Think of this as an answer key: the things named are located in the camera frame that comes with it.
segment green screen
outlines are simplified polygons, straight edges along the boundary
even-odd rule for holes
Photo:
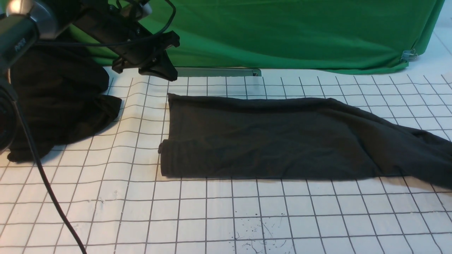
[[[349,74],[399,71],[402,52],[424,53],[444,0],[172,0],[175,66],[322,69]],[[164,0],[140,21],[151,32],[171,15]],[[82,42],[94,42],[71,27]],[[104,65],[115,54],[90,49]]]

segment camera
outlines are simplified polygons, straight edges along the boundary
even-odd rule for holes
[[[13,142],[18,127],[17,96],[9,82],[9,71],[0,78],[0,154]]]

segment white grid mat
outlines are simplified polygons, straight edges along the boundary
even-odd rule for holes
[[[452,75],[180,78],[120,75],[121,120],[57,147],[45,170],[96,254],[452,253],[452,192],[412,177],[360,181],[180,180],[161,176],[166,93],[335,98],[452,138]],[[36,168],[0,158],[0,254],[79,253]]]

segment black cable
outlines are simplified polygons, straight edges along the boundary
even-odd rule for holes
[[[116,47],[116,46],[131,45],[131,44],[135,44],[135,43],[139,43],[139,42],[149,41],[149,40],[155,39],[158,36],[160,36],[161,34],[163,34],[163,32],[165,32],[168,29],[168,27],[170,27],[171,23],[173,22],[174,16],[176,15],[176,7],[174,6],[174,4],[171,3],[170,0],[165,0],[165,2],[167,2],[173,9],[173,13],[171,14],[168,22],[160,31],[158,31],[157,33],[155,33],[153,35],[144,37],[144,38],[127,41],[127,42],[104,43],[104,44],[83,43],[83,42],[44,42],[44,41],[37,42],[36,44],[37,45],[57,46],[57,47]]]
[[[47,192],[49,193],[50,199],[52,200],[53,204],[55,205],[55,208],[56,208],[58,214],[60,215],[61,219],[63,220],[64,224],[67,226],[67,228],[71,232],[72,236],[74,237],[75,241],[77,242],[78,246],[80,247],[82,254],[87,254],[85,247],[83,246],[83,243],[80,240],[80,237],[77,235],[77,233],[74,230],[74,228],[72,227],[71,223],[66,218],[66,215],[64,214],[63,210],[61,209],[61,206],[58,203],[58,200],[55,197],[55,194],[53,193],[49,180],[47,179],[46,173],[44,172],[44,168],[42,167],[41,160],[39,159],[38,150],[36,148],[36,145],[34,143],[32,136],[31,136],[30,128],[28,127],[27,121],[25,120],[24,114],[22,113],[22,109],[20,108],[20,105],[18,102],[13,102],[13,103],[14,103],[14,108],[16,110],[16,113],[19,116],[20,122],[21,122],[22,126],[24,127],[24,132],[25,132],[25,136],[27,137],[27,140],[28,140],[28,145],[30,146],[30,150],[33,155],[34,161],[36,162],[36,165],[38,166],[39,173],[41,175],[42,181],[44,182],[44,186],[46,186]]]

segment crumpled black cloth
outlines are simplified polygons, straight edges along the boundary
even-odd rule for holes
[[[169,177],[347,180],[410,175],[452,189],[452,142],[335,99],[168,94]]]
[[[74,40],[65,33],[57,41]],[[11,67],[10,79],[40,158],[55,145],[95,135],[119,114],[122,100],[102,95],[108,73],[85,48],[32,47]],[[10,161],[33,160],[22,126],[9,149]]]

